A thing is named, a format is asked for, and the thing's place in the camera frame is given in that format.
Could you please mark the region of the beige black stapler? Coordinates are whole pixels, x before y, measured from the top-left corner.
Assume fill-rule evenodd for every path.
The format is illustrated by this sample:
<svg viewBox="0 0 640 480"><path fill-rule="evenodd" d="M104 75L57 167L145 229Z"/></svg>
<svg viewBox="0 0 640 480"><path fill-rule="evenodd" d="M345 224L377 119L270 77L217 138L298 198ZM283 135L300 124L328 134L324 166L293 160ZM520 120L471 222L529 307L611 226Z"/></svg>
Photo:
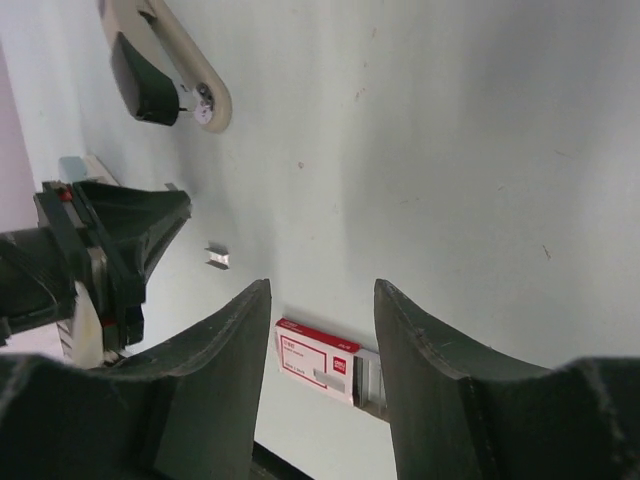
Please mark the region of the beige black stapler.
<svg viewBox="0 0 640 480"><path fill-rule="evenodd" d="M232 117L229 90L164 1L99 1L110 67L129 114L174 125L187 113L212 133Z"/></svg>

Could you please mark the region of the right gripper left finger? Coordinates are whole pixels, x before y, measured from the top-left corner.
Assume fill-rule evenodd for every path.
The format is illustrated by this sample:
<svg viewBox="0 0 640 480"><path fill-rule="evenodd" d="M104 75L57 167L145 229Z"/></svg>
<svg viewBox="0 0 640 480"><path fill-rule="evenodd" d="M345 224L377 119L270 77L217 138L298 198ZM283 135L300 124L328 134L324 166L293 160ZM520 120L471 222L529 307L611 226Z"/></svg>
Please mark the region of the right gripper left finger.
<svg viewBox="0 0 640 480"><path fill-rule="evenodd" d="M269 340L271 288L111 368L1 359L5 479L245 479Z"/></svg>

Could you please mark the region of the red white staple box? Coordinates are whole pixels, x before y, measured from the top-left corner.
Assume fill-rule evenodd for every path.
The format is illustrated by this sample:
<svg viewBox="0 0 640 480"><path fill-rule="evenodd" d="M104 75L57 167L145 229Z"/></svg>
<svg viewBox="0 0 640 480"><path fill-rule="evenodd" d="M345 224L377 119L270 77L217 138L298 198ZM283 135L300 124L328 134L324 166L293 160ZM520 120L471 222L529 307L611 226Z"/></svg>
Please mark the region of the red white staple box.
<svg viewBox="0 0 640 480"><path fill-rule="evenodd" d="M287 318L275 323L274 337L281 373L377 419L389 420L378 353Z"/></svg>

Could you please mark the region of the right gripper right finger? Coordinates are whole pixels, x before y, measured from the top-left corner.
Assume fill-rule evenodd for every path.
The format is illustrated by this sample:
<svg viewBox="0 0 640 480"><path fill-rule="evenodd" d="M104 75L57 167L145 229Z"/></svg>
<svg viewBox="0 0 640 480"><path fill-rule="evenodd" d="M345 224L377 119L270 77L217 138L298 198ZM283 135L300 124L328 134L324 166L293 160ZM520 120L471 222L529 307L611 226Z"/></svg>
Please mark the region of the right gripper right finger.
<svg viewBox="0 0 640 480"><path fill-rule="evenodd" d="M377 280L374 320L401 479L635 479L639 362L546 369L502 354Z"/></svg>

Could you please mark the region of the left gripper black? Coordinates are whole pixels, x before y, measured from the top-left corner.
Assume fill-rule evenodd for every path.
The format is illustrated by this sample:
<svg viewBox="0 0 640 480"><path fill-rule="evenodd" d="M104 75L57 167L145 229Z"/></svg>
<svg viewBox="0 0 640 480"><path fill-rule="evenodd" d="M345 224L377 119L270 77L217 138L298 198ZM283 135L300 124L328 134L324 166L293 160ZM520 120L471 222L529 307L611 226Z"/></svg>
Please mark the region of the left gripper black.
<svg viewBox="0 0 640 480"><path fill-rule="evenodd" d="M143 339L145 280L191 217L182 190L47 181L36 195L71 273L94 301L109 350Z"/></svg>

